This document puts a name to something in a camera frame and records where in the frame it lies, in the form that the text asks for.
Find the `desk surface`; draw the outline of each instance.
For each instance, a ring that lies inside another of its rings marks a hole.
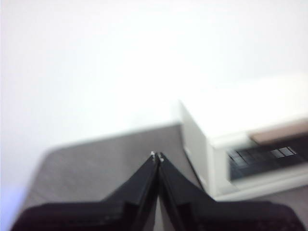
[[[144,131],[107,140],[64,147],[41,164],[22,206],[46,202],[99,201],[126,181],[149,157],[162,151],[195,185],[199,185],[182,149],[180,126]],[[308,187],[263,197],[286,203],[308,224]],[[163,230],[157,203],[154,230]]]

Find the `white printer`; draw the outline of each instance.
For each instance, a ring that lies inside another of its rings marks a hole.
[[[184,95],[181,115],[184,149],[214,199],[243,200],[308,184],[305,148],[292,147],[306,141],[300,138],[308,128],[308,75]],[[291,143],[281,144],[283,136]]]

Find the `white box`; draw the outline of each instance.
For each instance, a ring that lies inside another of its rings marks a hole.
[[[243,200],[308,184],[308,165],[229,180],[227,151],[256,144],[249,134],[308,119],[308,75],[271,77],[181,99],[184,149],[206,192]]]

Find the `gray desk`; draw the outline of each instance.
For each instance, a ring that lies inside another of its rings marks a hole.
[[[41,164],[22,210],[46,202],[102,200],[126,181],[152,150],[164,152],[185,177],[200,187],[182,149],[180,126],[174,125],[50,153]],[[308,187],[304,187],[262,199],[290,205],[307,226],[307,195]],[[156,209],[155,230],[160,231],[163,225],[159,203]]]

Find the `black keyboard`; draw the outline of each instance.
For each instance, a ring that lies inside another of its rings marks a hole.
[[[308,135],[228,152],[230,180],[308,162]]]

